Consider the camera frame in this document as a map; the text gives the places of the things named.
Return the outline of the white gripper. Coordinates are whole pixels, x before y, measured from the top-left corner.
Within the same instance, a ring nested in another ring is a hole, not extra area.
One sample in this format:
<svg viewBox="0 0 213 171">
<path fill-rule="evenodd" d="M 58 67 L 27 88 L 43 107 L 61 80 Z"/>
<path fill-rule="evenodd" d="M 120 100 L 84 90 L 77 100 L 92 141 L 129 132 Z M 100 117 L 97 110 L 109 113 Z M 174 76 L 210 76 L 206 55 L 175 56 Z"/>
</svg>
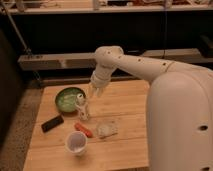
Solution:
<svg viewBox="0 0 213 171">
<path fill-rule="evenodd" d="M 95 93 L 95 88 L 98 88 L 96 91 L 97 97 L 101 97 L 104 92 L 104 87 L 106 87 L 110 82 L 110 77 L 104 74 L 103 72 L 98 72 L 94 70 L 90 78 L 90 82 L 91 83 L 88 84 L 88 97 L 93 97 Z"/>
</svg>

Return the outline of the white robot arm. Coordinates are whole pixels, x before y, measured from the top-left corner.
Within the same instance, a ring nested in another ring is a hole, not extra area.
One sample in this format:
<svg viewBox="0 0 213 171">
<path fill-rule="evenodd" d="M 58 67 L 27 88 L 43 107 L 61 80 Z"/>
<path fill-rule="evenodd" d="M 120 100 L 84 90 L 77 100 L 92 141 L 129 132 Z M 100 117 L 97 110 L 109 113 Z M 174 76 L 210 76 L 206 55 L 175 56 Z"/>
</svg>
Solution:
<svg viewBox="0 0 213 171">
<path fill-rule="evenodd" d="M 90 92 L 100 94 L 123 70 L 149 83 L 146 126 L 150 171 L 213 171 L 213 70 L 179 61 L 94 52 Z"/>
</svg>

